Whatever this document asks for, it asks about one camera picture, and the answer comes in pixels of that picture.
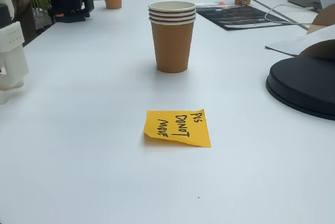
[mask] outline cup rim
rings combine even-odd
[[[156,20],[160,20],[160,21],[183,21],[183,20],[190,20],[196,17],[196,14],[194,14],[193,16],[187,16],[187,17],[182,17],[182,18],[163,18],[163,17],[156,17],[156,16],[152,16],[151,14],[149,14],[149,17],[156,19]]]
[[[170,16],[170,17],[174,17],[174,16],[188,16],[188,15],[192,15],[192,14],[195,14],[197,13],[197,10],[194,10],[192,12],[188,12],[188,13],[178,13],[178,14],[168,14],[168,13],[156,13],[156,12],[152,12],[148,9],[149,11],[149,14],[153,14],[155,16]]]
[[[187,8],[177,8],[177,9],[166,9],[166,8],[155,8],[155,7],[153,7],[153,5],[158,4],[158,3],[170,3],[170,2],[189,4],[189,7],[187,7]],[[182,11],[192,10],[192,9],[196,8],[196,4],[190,3],[190,2],[183,2],[183,1],[160,1],[160,2],[151,3],[148,6],[151,10],[157,10],[157,11],[162,11],[162,12],[182,12]]]
[[[184,21],[184,22],[180,22],[180,23],[164,23],[162,21],[154,21],[152,19],[149,18],[149,20],[154,23],[154,24],[160,24],[160,25],[184,25],[184,24],[190,24],[190,23],[194,23],[194,21],[196,20],[197,18],[195,17],[194,19],[192,19],[191,21]]]

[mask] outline black equipment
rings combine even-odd
[[[335,60],[289,58],[270,69],[266,88],[283,104],[316,117],[335,120]]]
[[[62,23],[85,21],[94,9],[93,0],[51,0],[51,6],[52,9],[48,10],[48,13],[53,24],[55,21]]]

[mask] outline white paper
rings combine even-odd
[[[293,37],[265,47],[285,54],[297,56],[308,47],[331,39],[335,39],[335,25],[317,30],[305,36]]]

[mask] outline stacked paper cups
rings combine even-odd
[[[187,69],[196,19],[196,5],[167,1],[149,5],[157,69],[178,73]]]

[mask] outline black round object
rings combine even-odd
[[[266,80],[283,104],[316,117],[335,120],[335,61],[289,58],[275,63]]]

